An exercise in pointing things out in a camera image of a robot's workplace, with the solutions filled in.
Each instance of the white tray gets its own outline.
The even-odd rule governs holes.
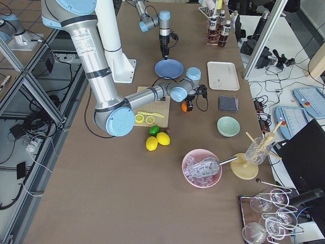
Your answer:
[[[236,67],[233,63],[208,62],[209,86],[213,90],[239,90]]]

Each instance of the blue plate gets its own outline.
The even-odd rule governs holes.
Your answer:
[[[181,74],[183,74],[183,65],[174,59],[161,60],[156,63],[154,70],[159,77],[171,77],[176,79]]]

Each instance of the pink bowl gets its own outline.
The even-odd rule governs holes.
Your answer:
[[[215,154],[213,154],[212,152],[208,151],[208,150],[205,150],[205,149],[195,149],[195,150],[192,150],[188,154],[186,154],[186,156],[183,159],[183,162],[182,162],[182,171],[183,171],[183,174],[184,174],[184,169],[187,167],[186,159],[189,156],[192,156],[193,158],[195,158],[195,161],[196,162],[200,162],[203,159],[206,159],[206,158],[209,158],[209,157],[215,158],[216,160],[219,161],[218,157]],[[192,181],[190,181],[185,174],[184,174],[184,177],[185,177],[185,179],[191,185],[193,185],[195,187],[198,187],[198,188],[208,188],[208,187],[211,187],[211,186],[214,186],[215,184],[217,184],[218,181],[221,179],[221,175],[222,175],[222,166],[220,166],[219,172],[217,174],[215,174],[214,176],[212,176],[212,183],[209,184],[208,186],[198,186],[198,185],[194,184]]]

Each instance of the green bowl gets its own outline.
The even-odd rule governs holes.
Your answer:
[[[218,120],[217,128],[221,135],[232,137],[238,134],[240,125],[234,118],[225,116]]]

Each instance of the yellow knife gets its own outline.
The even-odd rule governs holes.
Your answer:
[[[160,118],[164,118],[165,116],[163,116],[160,113],[148,113],[148,112],[143,112],[143,111],[138,111],[138,114],[143,114],[143,115],[152,115],[152,116],[157,116]]]

